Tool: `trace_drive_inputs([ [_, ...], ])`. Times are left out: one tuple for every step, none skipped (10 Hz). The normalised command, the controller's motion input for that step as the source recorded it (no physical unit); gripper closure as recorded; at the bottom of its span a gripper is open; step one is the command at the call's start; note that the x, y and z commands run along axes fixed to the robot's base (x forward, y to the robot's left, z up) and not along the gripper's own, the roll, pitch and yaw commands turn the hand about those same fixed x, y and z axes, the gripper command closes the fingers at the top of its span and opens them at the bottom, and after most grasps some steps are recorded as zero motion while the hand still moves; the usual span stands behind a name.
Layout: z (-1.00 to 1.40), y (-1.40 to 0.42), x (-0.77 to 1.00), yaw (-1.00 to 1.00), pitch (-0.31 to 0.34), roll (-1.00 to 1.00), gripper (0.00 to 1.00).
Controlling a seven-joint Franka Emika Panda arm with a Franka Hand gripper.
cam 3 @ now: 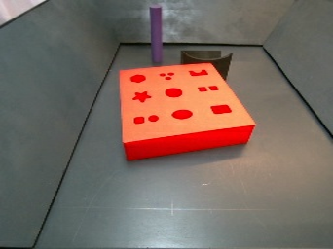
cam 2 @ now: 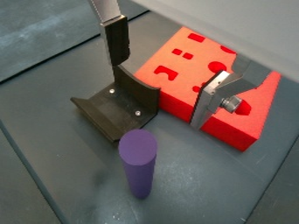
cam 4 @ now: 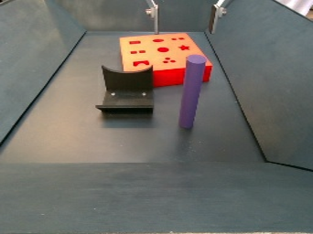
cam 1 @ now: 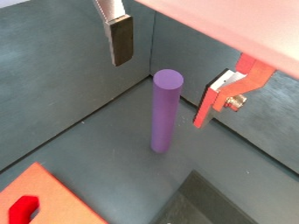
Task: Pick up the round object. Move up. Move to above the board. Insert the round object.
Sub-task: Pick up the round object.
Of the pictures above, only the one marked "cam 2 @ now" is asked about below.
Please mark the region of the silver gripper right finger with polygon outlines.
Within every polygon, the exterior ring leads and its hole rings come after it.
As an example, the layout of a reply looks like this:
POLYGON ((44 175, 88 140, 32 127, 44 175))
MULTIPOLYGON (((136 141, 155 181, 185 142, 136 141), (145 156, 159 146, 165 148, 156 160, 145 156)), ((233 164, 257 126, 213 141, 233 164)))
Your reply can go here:
POLYGON ((243 55, 237 55, 232 73, 219 71, 200 88, 195 108, 191 114, 191 126, 197 130, 216 113, 219 108, 233 113, 241 100, 237 94, 256 88, 271 70, 243 55))

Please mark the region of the gripper black and silver left finger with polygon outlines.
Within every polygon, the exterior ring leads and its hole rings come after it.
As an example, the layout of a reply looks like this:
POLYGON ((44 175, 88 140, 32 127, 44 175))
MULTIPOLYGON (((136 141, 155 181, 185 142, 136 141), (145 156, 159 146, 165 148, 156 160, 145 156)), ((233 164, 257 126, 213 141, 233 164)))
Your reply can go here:
POLYGON ((97 17, 109 63, 115 67, 129 57, 127 17, 120 12, 117 0, 88 0, 88 3, 97 17))

